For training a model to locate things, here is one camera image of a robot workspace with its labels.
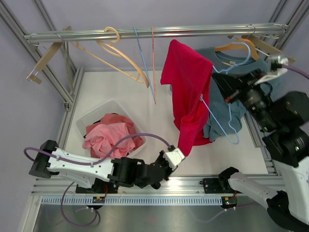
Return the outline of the beige plastic hanger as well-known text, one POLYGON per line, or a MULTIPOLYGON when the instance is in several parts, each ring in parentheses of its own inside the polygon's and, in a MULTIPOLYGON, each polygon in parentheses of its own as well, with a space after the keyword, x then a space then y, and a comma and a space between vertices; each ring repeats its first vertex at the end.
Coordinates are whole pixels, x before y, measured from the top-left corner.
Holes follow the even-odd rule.
POLYGON ((113 32, 116 35, 116 39, 115 40, 111 40, 109 43, 104 42, 103 40, 96 40, 96 43, 103 49, 105 50, 107 53, 116 56, 116 57, 121 57, 124 58, 126 61, 128 61, 134 68, 135 70, 138 72, 137 76, 134 77, 133 74, 128 74, 125 71, 113 66, 112 64, 106 62, 105 60, 99 58, 98 56, 94 55, 93 53, 89 52, 86 50, 85 47, 81 47, 79 45, 79 42, 71 42, 71 44, 73 46, 75 46, 76 48, 82 50, 83 52, 87 53, 88 55, 94 57, 95 59, 99 60, 100 62, 108 65, 109 67, 113 68, 114 70, 128 76, 129 78, 133 79, 136 82, 139 83, 144 83, 146 85, 147 88, 150 87, 150 81, 148 80, 147 76, 145 75, 145 73, 142 71, 142 69, 131 59, 129 58, 127 55, 125 55, 123 52, 121 52, 119 49, 117 49, 116 47, 113 46, 113 44, 118 43, 120 41, 120 34, 119 32, 114 29, 113 27, 106 27, 104 29, 105 32, 113 32))

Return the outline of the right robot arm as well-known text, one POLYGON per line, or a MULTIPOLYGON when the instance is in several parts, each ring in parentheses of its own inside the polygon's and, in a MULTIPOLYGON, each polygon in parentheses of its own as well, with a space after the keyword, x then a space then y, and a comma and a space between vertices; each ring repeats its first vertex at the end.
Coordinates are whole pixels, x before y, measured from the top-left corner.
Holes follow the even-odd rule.
POLYGON ((280 227, 293 232, 309 229, 309 137, 301 126, 309 120, 308 96, 292 91, 273 101, 261 89, 260 70, 243 75, 214 73, 226 103, 240 101, 262 131, 271 158, 284 180, 285 190, 273 190, 247 178, 234 167, 218 176, 224 192, 240 192, 263 206, 280 227))

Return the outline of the dusty pink t shirt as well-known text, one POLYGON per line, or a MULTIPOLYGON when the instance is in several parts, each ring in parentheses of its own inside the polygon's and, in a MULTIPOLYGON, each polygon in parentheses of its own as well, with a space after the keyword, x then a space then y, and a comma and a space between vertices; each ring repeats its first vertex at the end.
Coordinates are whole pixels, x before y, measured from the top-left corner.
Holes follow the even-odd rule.
MULTIPOLYGON (((113 113, 113 114, 105 114, 104 117, 100 121, 95 122, 92 125, 86 126, 86 135, 95 126, 97 126, 99 124, 107 124, 107 125, 109 125, 109 124, 113 124, 113 123, 126 123, 129 135, 137 133, 135 124, 133 123, 133 121, 131 119, 129 119, 126 116, 118 115, 118 114, 113 113)), ((143 141, 143 139, 140 136, 134 136, 134 137, 132 137, 132 140, 135 143, 135 148, 132 151, 136 150, 137 148, 139 148, 140 146, 142 146, 144 144, 144 141, 143 141)), ((91 157, 95 158, 94 152, 91 149, 89 149, 89 150, 90 150, 91 157)))

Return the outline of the pink wire hanger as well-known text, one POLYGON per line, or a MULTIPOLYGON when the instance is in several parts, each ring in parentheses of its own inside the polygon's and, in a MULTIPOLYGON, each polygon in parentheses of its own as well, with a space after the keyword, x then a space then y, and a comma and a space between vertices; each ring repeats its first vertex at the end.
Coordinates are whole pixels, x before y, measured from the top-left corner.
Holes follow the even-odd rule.
POLYGON ((154 103, 156 104, 155 48, 154 48, 154 27, 153 27, 153 26, 151 26, 151 33, 152 33, 152 59, 153 59, 154 103))

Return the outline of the light pink t shirt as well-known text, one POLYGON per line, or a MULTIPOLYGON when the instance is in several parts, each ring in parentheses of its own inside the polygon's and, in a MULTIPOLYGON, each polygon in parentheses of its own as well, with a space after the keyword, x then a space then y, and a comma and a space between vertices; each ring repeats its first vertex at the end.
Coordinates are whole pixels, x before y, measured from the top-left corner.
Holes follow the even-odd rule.
POLYGON ((101 159, 107 156, 119 159, 127 156, 135 148, 132 138, 128 138, 116 146, 120 139, 128 135, 126 123, 99 124, 86 135, 82 148, 91 149, 94 156, 101 159), (116 149, 108 155, 114 146, 116 149))

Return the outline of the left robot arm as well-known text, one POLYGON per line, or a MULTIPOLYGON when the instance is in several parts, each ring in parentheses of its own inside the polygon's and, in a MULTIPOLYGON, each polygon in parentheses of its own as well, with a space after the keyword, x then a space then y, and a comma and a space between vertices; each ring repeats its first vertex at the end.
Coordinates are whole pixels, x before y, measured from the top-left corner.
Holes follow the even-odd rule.
POLYGON ((151 164, 128 157, 101 161, 69 153, 53 140, 47 140, 37 152, 29 175, 39 178, 56 175, 93 193, 100 192, 104 182, 126 188, 151 186, 159 189, 161 181, 167 181, 185 159, 179 148, 171 146, 167 151, 160 151, 151 164))

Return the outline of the red t shirt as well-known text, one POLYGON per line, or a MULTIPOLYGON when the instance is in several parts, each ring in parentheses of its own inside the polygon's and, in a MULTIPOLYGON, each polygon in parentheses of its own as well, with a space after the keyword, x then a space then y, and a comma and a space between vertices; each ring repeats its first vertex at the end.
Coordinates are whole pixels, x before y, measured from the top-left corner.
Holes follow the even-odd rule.
POLYGON ((178 148, 187 157, 192 147, 210 143, 203 136, 209 119, 212 63, 187 45, 172 40, 160 83, 172 87, 174 124, 180 131, 178 148))

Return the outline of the light blue wire hanger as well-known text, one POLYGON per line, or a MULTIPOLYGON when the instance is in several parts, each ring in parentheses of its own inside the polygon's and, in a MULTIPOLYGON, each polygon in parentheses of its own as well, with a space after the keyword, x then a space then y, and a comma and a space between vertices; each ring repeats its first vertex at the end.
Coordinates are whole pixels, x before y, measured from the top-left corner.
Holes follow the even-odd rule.
POLYGON ((133 27, 133 30, 134 30, 134 33, 135 33, 135 36, 136 36, 136 39, 137 39, 137 44, 138 44, 138 47, 139 47, 140 56, 141 56, 141 59, 142 59, 142 62, 143 62, 144 68, 145 68, 146 77, 147 77, 147 80, 149 82, 149 87, 150 87, 150 90, 151 90, 151 93, 152 93, 152 96, 153 96, 153 100, 154 100, 154 103, 156 104, 155 91, 154 91, 154 88, 153 88, 151 80, 150 80, 150 76, 149 76, 149 72, 148 72, 147 65, 146 65, 146 62, 145 62, 145 58, 144 58, 144 55, 143 55, 142 47, 140 45, 140 40, 139 40, 139 36, 138 36, 138 33, 137 33, 137 29, 135 27, 133 27))

